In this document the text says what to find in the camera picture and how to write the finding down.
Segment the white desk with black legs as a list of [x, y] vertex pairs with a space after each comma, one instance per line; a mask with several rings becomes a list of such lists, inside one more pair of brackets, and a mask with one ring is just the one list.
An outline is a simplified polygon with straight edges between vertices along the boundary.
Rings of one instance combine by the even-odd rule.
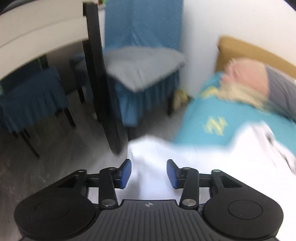
[[97, 1], [32, 1], [1, 14], [1, 78], [28, 62], [82, 42], [93, 103], [111, 151], [122, 144], [111, 106]]

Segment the blue covered chair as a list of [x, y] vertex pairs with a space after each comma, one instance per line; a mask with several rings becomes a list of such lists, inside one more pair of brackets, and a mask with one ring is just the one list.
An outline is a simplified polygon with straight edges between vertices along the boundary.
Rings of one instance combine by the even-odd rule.
[[185, 64], [182, 1], [108, 1], [104, 63], [127, 128], [170, 99]]
[[76, 128], [69, 111], [69, 101], [55, 67], [40, 70], [9, 86], [1, 94], [1, 129], [14, 136], [20, 135], [35, 157], [39, 158], [30, 142], [26, 128], [52, 114], [64, 112], [72, 128]]

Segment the mustard yellow headboard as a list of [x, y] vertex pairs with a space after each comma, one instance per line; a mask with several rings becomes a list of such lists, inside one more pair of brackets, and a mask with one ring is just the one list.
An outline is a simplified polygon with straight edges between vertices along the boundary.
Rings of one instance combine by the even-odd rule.
[[249, 58], [268, 64], [295, 78], [296, 70], [293, 64], [256, 45], [231, 36], [220, 36], [217, 47], [219, 54], [216, 61], [216, 72], [223, 71], [224, 66], [231, 59]]

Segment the white t-shirt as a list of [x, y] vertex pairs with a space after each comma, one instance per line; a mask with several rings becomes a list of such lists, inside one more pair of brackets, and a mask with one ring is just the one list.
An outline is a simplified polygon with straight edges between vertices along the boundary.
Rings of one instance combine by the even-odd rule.
[[295, 202], [295, 155], [266, 123], [247, 123], [226, 146], [187, 147], [145, 135], [129, 142], [132, 174], [127, 187], [117, 190], [123, 199], [179, 199], [169, 184], [166, 164], [191, 167], [209, 174], [219, 169], [280, 204]]

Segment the grey seat cushion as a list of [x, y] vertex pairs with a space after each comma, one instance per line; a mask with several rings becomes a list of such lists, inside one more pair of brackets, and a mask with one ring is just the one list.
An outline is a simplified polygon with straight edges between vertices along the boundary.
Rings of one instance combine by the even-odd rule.
[[127, 46], [103, 57], [108, 76], [133, 92], [155, 85], [185, 65], [184, 54], [170, 48]]

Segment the teal patterned bed sheet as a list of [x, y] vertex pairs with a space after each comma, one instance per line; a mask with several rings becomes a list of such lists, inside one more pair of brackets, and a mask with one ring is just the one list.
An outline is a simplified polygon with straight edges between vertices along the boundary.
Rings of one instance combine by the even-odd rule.
[[295, 123], [240, 102], [220, 100], [216, 93], [222, 72], [216, 72], [189, 102], [174, 142], [179, 145], [227, 145], [244, 123], [264, 121], [276, 139], [295, 152]]

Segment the patchwork grey beige pillow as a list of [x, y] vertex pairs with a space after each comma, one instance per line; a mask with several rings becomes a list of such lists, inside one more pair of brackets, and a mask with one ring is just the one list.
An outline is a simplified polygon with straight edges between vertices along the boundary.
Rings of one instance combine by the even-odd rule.
[[295, 121], [295, 78], [259, 61], [230, 60], [221, 76], [217, 97], [243, 102]]

